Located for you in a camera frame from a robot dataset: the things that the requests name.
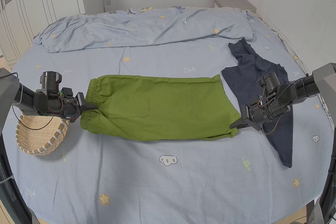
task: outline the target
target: woven basket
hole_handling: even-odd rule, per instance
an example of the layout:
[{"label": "woven basket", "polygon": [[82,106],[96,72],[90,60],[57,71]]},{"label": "woven basket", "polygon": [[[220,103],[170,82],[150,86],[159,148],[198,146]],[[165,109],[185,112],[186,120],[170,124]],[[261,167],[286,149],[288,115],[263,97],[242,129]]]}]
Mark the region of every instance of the woven basket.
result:
[{"label": "woven basket", "polygon": [[[21,114],[20,121],[29,128],[38,129],[50,121],[50,117],[25,116]],[[40,130],[31,130],[17,123],[15,138],[19,148],[31,155],[47,155],[54,151],[63,141],[69,121],[54,117],[51,122]]]}]

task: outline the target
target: green shorts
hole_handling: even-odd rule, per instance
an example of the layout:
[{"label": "green shorts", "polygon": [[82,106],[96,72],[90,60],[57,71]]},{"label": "green shorts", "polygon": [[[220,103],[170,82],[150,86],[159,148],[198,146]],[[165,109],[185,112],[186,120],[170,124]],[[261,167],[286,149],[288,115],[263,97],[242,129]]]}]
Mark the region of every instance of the green shorts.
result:
[{"label": "green shorts", "polygon": [[81,117],[81,127],[94,134],[150,141],[214,140],[238,132],[229,126],[240,114],[227,98],[220,75],[104,75],[90,81],[85,100],[98,105]]}]

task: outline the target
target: pocket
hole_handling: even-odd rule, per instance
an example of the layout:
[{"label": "pocket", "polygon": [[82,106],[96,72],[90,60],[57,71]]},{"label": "pocket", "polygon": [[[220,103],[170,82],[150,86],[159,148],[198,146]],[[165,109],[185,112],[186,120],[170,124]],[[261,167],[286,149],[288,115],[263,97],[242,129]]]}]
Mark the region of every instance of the pocket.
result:
[{"label": "pocket", "polygon": [[149,99],[139,96],[112,95],[108,114],[110,118],[146,117],[149,115]]}]

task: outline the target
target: white headboard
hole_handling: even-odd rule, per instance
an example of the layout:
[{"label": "white headboard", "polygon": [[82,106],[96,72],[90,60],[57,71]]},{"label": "white headboard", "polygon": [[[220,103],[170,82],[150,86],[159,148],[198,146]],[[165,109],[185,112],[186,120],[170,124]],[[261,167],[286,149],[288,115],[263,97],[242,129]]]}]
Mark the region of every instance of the white headboard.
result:
[{"label": "white headboard", "polygon": [[261,0],[257,14],[309,74],[336,62],[336,0]]}]

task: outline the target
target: nightstand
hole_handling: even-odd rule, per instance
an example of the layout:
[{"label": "nightstand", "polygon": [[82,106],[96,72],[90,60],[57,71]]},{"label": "nightstand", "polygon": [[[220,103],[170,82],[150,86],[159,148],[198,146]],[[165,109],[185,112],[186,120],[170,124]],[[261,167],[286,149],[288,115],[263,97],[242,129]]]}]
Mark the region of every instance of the nightstand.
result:
[{"label": "nightstand", "polygon": [[215,7],[240,8],[240,9],[248,9],[253,12],[257,11],[257,8],[254,7],[247,0],[215,0]]}]

